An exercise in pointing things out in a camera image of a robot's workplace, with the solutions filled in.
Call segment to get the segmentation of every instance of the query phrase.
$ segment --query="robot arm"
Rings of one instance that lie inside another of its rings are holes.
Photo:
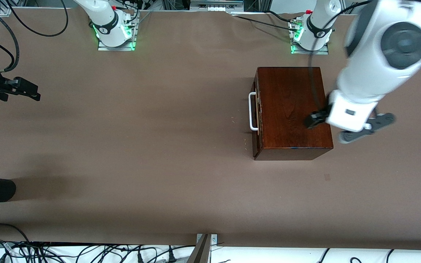
[[[323,12],[312,15],[318,10]],[[370,1],[350,26],[345,46],[349,61],[329,95],[325,121],[346,133],[371,134],[378,102],[421,69],[421,0]]]
[[[107,0],[74,1],[89,15],[99,40],[105,46],[117,47],[132,37],[130,14],[114,10]]]

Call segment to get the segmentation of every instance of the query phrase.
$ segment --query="metal bracket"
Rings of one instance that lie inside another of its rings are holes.
[[[198,234],[197,245],[186,263],[209,263],[211,246],[217,244],[216,234]]]
[[[369,118],[365,123],[365,128],[357,133],[352,131],[343,131],[339,134],[339,142],[343,144],[359,140],[367,135],[372,135],[378,130],[393,124],[396,117],[392,113],[378,114],[376,118]]]
[[[196,243],[199,242],[199,240],[201,239],[202,235],[203,234],[197,234]],[[217,245],[217,234],[211,234],[210,238],[211,238],[210,245],[211,246]]]

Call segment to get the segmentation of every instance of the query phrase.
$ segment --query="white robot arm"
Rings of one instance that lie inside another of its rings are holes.
[[[307,10],[306,14],[298,18],[303,22],[303,31],[294,40],[306,50],[321,49],[329,41],[332,33],[335,19],[331,22],[329,20],[340,11],[339,0],[318,0],[312,12]]]
[[[97,36],[105,46],[117,47],[132,37],[130,14],[114,10],[107,0],[74,1],[89,15]]]
[[[325,121],[346,130],[340,139],[349,143],[346,134],[372,133],[370,115],[379,100],[421,69],[421,0],[370,1],[345,45],[349,61],[329,95]]]

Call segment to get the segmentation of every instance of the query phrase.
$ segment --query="dark wooden box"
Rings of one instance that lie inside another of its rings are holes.
[[[324,105],[320,68],[313,73]],[[328,124],[311,130],[304,126],[304,119],[317,109],[307,67],[259,67],[252,92],[252,125],[258,129],[253,131],[255,160],[313,160],[334,148]]]

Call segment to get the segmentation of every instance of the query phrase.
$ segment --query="metal frame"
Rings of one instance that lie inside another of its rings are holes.
[[[259,0],[259,12],[261,10],[270,10],[270,7],[272,5],[272,0]]]
[[[197,245],[186,263],[208,263],[211,246],[217,245],[216,234],[198,234]]]

